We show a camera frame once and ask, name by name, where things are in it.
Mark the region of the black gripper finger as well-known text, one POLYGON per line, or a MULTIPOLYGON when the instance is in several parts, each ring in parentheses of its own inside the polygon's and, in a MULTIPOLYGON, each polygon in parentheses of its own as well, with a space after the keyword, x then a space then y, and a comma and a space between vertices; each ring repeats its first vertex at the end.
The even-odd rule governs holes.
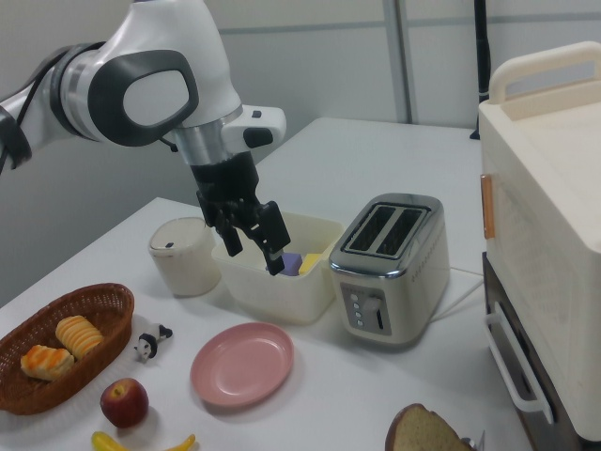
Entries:
POLYGON ((239 228, 262 252, 270 275, 284 270, 283 253, 284 248, 290 244, 290 236, 282 213, 274 201, 267 204, 244 204, 239 213, 239 228))
POLYGON ((217 210, 216 229, 223 240, 226 251, 231 257, 236 256, 242 250, 242 244, 239 239, 239 233, 236 230, 236 218, 229 211, 228 207, 221 206, 217 210))

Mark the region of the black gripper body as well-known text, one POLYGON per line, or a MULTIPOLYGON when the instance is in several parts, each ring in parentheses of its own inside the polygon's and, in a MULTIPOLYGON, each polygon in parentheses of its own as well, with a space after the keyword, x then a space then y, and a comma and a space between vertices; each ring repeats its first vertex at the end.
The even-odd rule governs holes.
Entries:
POLYGON ((255 195, 259 177, 250 152, 219 163, 192 165, 197 198, 205 221, 216 226, 254 226, 260 203, 255 195))

